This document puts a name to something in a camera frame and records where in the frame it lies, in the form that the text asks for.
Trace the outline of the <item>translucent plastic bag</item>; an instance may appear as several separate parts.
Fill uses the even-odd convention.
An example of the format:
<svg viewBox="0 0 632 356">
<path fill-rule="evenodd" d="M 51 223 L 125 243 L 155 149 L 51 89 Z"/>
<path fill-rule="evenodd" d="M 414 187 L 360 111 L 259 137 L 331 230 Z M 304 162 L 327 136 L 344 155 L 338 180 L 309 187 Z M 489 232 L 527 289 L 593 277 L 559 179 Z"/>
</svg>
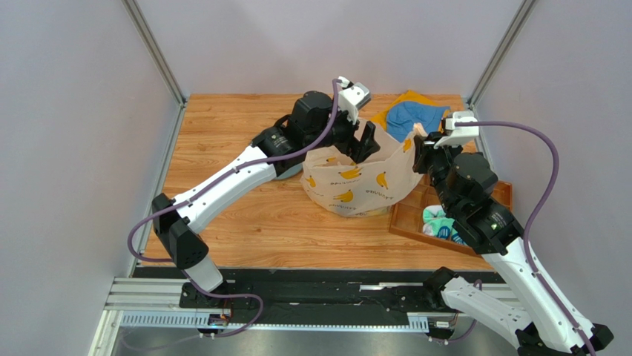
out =
<svg viewBox="0 0 632 356">
<path fill-rule="evenodd" d="M 381 148 L 362 163 L 333 146 L 310 151 L 303 162 L 303 189 L 315 204 L 342 217 L 383 214 L 421 181 L 412 169 L 416 134 L 412 130 L 399 142 L 378 126 Z"/>
</svg>

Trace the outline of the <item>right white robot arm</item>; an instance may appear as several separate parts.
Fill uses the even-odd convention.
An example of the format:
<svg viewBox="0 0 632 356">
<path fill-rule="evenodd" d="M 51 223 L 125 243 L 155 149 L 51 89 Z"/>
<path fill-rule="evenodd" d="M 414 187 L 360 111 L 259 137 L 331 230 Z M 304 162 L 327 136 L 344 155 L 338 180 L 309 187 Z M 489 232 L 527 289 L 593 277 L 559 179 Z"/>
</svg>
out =
<svg viewBox="0 0 632 356">
<path fill-rule="evenodd" d="M 413 169 L 429 177 L 460 238 L 501 276 L 519 306 L 512 307 L 442 267 L 424 281 L 434 309 L 471 316 L 511 343 L 520 355 L 595 355 L 613 332 L 593 323 L 564 296 L 536 257 L 527 232 L 491 195 L 498 178 L 481 154 L 447 145 L 441 133 L 414 138 Z"/>
</svg>

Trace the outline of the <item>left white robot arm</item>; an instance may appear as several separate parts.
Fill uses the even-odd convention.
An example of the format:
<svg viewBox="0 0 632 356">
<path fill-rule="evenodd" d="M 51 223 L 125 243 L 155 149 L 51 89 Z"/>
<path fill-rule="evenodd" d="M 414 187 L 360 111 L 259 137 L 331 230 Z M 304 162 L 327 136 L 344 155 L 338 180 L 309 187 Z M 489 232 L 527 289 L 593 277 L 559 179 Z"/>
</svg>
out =
<svg viewBox="0 0 632 356">
<path fill-rule="evenodd" d="M 291 113 L 256 135 L 215 175 L 173 198 L 155 197 L 151 203 L 154 232 L 175 266 L 199 289 L 213 292 L 224 278 L 200 232 L 219 213 L 254 188 L 295 175 L 311 150 L 335 147 L 355 163 L 378 152 L 375 125 L 365 125 L 361 138 L 355 137 L 359 111 L 371 99 L 369 89 L 359 83 L 336 89 L 333 97 L 306 92 Z"/>
</svg>

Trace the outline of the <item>blue bucket hat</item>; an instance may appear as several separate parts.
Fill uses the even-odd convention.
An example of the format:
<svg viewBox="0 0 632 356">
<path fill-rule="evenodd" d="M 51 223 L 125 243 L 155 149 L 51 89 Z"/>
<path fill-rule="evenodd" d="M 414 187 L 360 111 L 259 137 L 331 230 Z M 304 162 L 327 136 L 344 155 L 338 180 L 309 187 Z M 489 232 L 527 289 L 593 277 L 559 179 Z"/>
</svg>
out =
<svg viewBox="0 0 632 356">
<path fill-rule="evenodd" d="M 403 142 L 413 131 L 414 124 L 421 124 L 427 134 L 437 131 L 441 120 L 449 112 L 450 107 L 412 101 L 400 102 L 390 108 L 386 115 L 386 132 L 399 142 Z"/>
</svg>

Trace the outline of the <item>teal white rolled socks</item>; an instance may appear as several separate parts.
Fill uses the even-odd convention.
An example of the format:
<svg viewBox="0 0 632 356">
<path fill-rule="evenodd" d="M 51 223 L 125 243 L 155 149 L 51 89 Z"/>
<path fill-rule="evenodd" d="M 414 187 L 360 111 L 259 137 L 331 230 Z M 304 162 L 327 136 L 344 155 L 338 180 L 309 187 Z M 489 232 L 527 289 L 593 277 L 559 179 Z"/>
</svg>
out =
<svg viewBox="0 0 632 356">
<path fill-rule="evenodd" d="M 466 245 L 454 228 L 455 220 L 449 218 L 441 205 L 429 205 L 423 210 L 422 233 L 459 245 Z"/>
</svg>

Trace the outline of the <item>brown wooden divided tray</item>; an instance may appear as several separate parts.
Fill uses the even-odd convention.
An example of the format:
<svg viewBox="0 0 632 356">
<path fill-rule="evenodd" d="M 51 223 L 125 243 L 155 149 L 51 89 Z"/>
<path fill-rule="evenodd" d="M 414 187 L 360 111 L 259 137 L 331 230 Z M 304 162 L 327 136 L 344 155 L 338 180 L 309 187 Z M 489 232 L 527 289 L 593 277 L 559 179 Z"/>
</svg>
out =
<svg viewBox="0 0 632 356">
<path fill-rule="evenodd" d="M 475 255 L 472 248 L 422 233 L 423 210 L 429 205 L 441 205 L 429 177 L 424 175 L 418 186 L 393 208 L 389 232 L 415 241 L 428 243 L 440 248 Z"/>
</svg>

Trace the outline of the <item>yellow cloth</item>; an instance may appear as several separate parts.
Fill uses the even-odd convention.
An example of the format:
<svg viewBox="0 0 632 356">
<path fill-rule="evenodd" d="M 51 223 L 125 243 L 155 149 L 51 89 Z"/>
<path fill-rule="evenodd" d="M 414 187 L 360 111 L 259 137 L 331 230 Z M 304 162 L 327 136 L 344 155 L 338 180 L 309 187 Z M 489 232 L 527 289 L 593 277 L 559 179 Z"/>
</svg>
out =
<svg viewBox="0 0 632 356">
<path fill-rule="evenodd" d="M 425 104 L 425 105 L 434 105 L 434 106 L 441 106 L 441 107 L 449 107 L 446 105 L 440 105 L 438 104 L 436 101 L 433 101 L 431 99 L 429 99 L 426 96 L 423 96 L 413 90 L 408 90 L 406 93 L 401 94 L 393 103 L 391 103 L 387 108 L 385 108 L 384 110 L 382 110 L 381 112 L 377 113 L 376 115 L 374 115 L 370 121 L 373 122 L 376 125 L 381 126 L 385 131 L 386 131 L 386 115 L 389 111 L 390 108 L 392 108 L 393 106 L 395 106 L 396 104 L 400 103 L 400 102 L 405 102 L 405 101 L 412 101 L 412 102 L 417 102 L 417 103 L 421 103 L 421 104 Z"/>
</svg>

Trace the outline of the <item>grey-blue fruit plate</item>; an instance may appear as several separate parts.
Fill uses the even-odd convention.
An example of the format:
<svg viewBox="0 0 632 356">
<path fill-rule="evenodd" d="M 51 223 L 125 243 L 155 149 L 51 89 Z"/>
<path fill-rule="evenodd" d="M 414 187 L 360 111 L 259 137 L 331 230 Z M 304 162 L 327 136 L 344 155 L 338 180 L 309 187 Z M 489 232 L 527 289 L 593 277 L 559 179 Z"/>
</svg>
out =
<svg viewBox="0 0 632 356">
<path fill-rule="evenodd" d="M 281 175 L 277 176 L 276 180 L 284 180 L 284 179 L 292 178 L 296 176 L 297 174 L 301 173 L 302 170 L 303 170 L 302 165 L 295 165 L 294 167 L 289 168 L 287 171 L 285 171 Z"/>
</svg>

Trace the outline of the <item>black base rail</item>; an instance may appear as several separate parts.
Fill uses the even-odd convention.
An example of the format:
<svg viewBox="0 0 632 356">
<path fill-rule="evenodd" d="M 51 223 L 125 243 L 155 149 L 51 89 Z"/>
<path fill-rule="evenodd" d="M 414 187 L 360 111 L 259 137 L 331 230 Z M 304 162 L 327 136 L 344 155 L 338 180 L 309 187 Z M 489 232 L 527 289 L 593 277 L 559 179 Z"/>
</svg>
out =
<svg viewBox="0 0 632 356">
<path fill-rule="evenodd" d="M 476 326 L 513 336 L 527 312 L 495 272 L 459 271 L 456 302 L 438 302 L 429 270 L 227 268 L 210 294 L 175 268 L 141 267 L 114 280 L 105 310 L 123 327 L 235 331 L 409 332 L 452 341 Z"/>
</svg>

